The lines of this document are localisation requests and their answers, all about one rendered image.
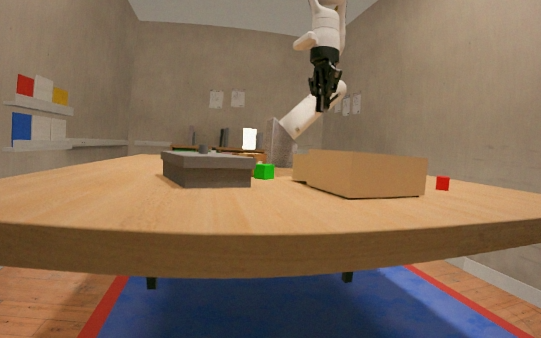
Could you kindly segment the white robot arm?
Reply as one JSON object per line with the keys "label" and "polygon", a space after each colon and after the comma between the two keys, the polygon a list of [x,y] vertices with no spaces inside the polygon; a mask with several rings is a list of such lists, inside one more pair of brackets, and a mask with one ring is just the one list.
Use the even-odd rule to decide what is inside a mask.
{"label": "white robot arm", "polygon": [[[341,55],[345,45],[347,0],[309,0],[309,3],[312,11],[312,32],[295,41],[293,49],[301,51],[317,46],[330,46],[337,48]],[[334,10],[322,7],[326,5],[337,6]],[[336,93],[330,98],[330,109],[344,97],[346,89],[346,84],[340,80]],[[316,97],[310,94],[279,121],[293,139],[322,114],[315,112],[315,104]]]}

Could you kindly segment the red block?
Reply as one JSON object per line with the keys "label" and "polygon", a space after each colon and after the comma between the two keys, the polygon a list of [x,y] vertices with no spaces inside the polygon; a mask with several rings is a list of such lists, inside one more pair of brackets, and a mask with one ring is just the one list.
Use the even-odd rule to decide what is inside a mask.
{"label": "red block", "polygon": [[449,191],[450,178],[445,176],[437,176],[436,190]]}

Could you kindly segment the green block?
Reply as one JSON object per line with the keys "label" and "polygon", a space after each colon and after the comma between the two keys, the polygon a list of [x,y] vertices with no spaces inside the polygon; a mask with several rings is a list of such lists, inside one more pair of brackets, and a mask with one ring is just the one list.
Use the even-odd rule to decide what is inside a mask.
{"label": "green block", "polygon": [[254,169],[253,178],[261,179],[261,180],[274,179],[275,165],[271,165],[271,166],[264,166],[264,165],[271,165],[271,164],[256,164],[256,169]]}

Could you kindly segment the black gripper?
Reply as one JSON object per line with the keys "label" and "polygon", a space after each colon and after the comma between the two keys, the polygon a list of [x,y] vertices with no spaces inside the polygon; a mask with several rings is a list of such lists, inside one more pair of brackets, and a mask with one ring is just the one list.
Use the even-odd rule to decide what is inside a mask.
{"label": "black gripper", "polygon": [[310,63],[314,65],[314,77],[309,77],[308,83],[311,96],[316,97],[315,112],[317,113],[330,111],[330,97],[336,93],[342,75],[342,70],[336,68],[339,64],[339,55],[340,51],[330,46],[317,46],[310,49]]}

